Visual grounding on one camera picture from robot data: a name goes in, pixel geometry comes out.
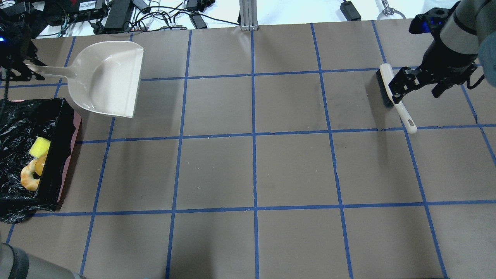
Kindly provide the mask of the beige hand brush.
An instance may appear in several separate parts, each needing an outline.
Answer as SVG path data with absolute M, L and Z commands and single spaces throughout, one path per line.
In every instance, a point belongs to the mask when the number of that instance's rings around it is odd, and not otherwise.
M 394 78 L 392 66 L 388 63 L 381 64 L 379 70 L 376 72 L 376 78 L 384 106 L 386 108 L 394 108 L 397 111 L 408 134 L 416 134 L 418 131 L 417 125 L 402 101 L 395 99 L 396 96 L 393 94 L 393 90 L 390 87 L 390 83 Z

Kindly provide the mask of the beige plastic dustpan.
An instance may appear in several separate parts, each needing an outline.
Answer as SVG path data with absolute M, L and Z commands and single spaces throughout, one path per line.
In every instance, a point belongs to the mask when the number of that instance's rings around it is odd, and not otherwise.
M 63 77 L 81 108 L 110 117 L 132 118 L 141 81 L 144 48 L 135 42 L 107 41 L 87 46 L 67 67 L 28 65 L 43 76 Z

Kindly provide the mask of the yellow green sponge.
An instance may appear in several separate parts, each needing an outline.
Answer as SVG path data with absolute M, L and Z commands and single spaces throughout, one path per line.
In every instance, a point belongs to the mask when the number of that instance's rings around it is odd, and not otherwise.
M 35 158 L 39 158 L 43 154 L 47 154 L 51 145 L 51 141 L 49 139 L 43 137 L 37 137 L 31 146 L 28 153 Z

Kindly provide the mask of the golden croissant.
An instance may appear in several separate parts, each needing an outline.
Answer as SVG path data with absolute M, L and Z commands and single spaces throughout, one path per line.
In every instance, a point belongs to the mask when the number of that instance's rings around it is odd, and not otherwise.
M 28 165 L 21 170 L 20 173 L 20 183 L 25 189 L 29 191 L 37 191 L 39 187 L 40 179 L 35 179 L 34 177 L 37 161 L 37 159 L 31 160 Z

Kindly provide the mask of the round glazed bread roll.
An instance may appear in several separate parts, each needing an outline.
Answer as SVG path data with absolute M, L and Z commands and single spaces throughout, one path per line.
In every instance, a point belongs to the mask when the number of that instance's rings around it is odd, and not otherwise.
M 46 159 L 47 159 L 47 154 L 43 154 L 39 158 L 37 158 L 35 162 L 35 173 L 38 176 L 42 176 L 43 174 Z

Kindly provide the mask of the pink bin with black bag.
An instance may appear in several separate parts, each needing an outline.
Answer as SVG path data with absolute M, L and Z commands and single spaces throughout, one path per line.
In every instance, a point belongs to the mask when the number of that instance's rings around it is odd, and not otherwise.
M 1 221 L 55 211 L 81 118 L 64 98 L 2 101 Z

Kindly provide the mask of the black power adapter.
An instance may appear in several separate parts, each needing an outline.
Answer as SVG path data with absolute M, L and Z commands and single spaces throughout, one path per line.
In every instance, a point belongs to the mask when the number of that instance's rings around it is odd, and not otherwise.
M 134 4 L 131 0 L 112 0 L 104 25 L 104 32 L 124 32 L 129 27 L 133 9 Z

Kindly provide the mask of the aluminium frame post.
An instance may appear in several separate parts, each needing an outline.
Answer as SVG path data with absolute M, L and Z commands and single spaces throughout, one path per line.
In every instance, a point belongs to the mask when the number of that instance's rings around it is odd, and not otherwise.
M 240 28 L 242 31 L 259 30 L 256 0 L 239 0 Z

